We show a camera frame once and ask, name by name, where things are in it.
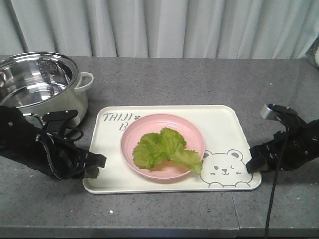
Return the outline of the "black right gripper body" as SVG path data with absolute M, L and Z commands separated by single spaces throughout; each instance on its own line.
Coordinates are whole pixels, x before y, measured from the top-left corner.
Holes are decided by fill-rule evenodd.
M 284 119 L 280 123 L 285 131 L 274 134 L 274 139 L 250 148 L 252 158 L 263 156 L 267 162 L 267 170 L 276 169 L 293 171 L 319 157 L 319 121 L 304 122 L 300 117 Z

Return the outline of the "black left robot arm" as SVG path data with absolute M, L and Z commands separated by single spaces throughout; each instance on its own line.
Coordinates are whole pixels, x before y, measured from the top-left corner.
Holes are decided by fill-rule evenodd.
M 23 115 L 16 107 L 0 108 L 0 154 L 52 179 L 97 178 L 106 157 L 81 149 L 83 131 L 69 126 L 77 110 Z

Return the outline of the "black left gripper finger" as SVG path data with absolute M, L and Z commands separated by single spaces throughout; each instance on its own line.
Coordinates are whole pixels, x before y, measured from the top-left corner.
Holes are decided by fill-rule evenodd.
M 98 177 L 98 174 L 99 174 L 98 167 L 89 167 L 83 170 L 82 178 L 96 179 Z
M 105 167 L 107 158 L 102 154 L 96 154 L 89 151 L 84 153 L 84 167 Z

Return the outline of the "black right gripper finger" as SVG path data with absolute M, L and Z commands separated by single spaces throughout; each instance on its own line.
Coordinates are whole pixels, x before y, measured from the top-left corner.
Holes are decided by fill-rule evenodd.
M 263 156 L 254 157 L 246 163 L 248 173 L 258 173 L 267 170 L 267 162 Z

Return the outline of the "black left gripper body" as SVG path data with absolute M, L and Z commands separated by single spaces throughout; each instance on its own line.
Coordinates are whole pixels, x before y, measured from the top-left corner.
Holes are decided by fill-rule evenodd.
M 80 140 L 84 133 L 69 125 L 77 115 L 77 110 L 64 110 L 48 112 L 41 117 L 43 134 L 37 136 L 37 142 L 44 147 L 53 178 L 79 179 L 83 176 L 86 151 L 74 142 Z

